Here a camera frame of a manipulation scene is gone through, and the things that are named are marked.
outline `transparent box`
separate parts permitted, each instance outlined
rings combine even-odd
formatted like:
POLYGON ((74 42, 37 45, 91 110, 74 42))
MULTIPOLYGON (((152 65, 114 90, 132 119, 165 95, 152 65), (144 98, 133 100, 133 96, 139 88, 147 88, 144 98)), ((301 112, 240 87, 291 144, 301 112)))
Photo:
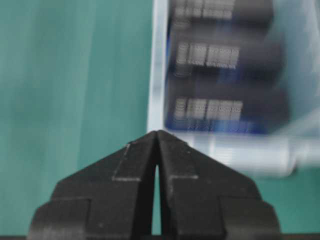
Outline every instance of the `transparent box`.
POLYGON ((164 129, 191 147, 244 173, 287 176, 320 166, 320 3, 273 0, 270 35, 283 34, 286 66, 279 84, 288 92, 290 122, 269 135, 169 131, 164 126, 168 0, 153 1, 147 130, 164 129))

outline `green surface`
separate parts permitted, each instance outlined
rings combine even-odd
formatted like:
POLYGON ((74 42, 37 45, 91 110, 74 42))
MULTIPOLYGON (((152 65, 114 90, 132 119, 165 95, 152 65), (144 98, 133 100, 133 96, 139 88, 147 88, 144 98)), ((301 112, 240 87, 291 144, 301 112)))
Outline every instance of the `green surface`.
MULTIPOLYGON (((0 1, 0 235, 26 234, 59 179, 145 133, 151 19, 150 0, 0 1)), ((298 233, 320 232, 319 180, 256 182, 298 233)))

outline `battery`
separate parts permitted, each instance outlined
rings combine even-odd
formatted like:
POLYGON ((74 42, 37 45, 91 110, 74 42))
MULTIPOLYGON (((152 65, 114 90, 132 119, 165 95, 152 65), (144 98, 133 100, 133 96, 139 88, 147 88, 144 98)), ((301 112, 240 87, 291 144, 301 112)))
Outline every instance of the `battery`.
POLYGON ((223 23, 268 29, 272 0, 170 0, 169 23, 223 23))
POLYGON ((170 130, 271 133, 289 121, 283 89, 263 89, 168 73, 165 126, 170 130))
POLYGON ((272 86, 284 65, 283 41, 267 40, 258 31, 198 24, 172 29, 169 36, 168 71, 177 77, 203 73, 272 86))

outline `plastic container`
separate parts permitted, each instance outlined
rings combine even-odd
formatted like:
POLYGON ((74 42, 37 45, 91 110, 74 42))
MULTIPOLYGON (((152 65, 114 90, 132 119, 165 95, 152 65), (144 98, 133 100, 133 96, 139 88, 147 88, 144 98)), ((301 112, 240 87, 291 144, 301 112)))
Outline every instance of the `plastic container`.
MULTIPOLYGON (((300 165, 320 166, 320 4, 274 0, 273 6, 270 34, 282 33, 286 43, 287 63, 279 84, 288 91, 289 124, 269 135, 171 133, 238 171, 281 177, 300 165)), ((167 23, 168 0, 154 0, 148 131, 165 129, 167 23)))

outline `battery label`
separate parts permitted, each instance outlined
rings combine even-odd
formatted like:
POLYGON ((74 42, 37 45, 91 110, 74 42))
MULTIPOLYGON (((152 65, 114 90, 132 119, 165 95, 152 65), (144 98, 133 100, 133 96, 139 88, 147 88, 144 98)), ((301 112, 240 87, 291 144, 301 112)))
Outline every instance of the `battery label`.
POLYGON ((176 0, 177 18, 231 20, 236 0, 176 0))
POLYGON ((177 48, 176 64, 235 70, 239 55, 240 48, 236 46, 181 42, 177 48))

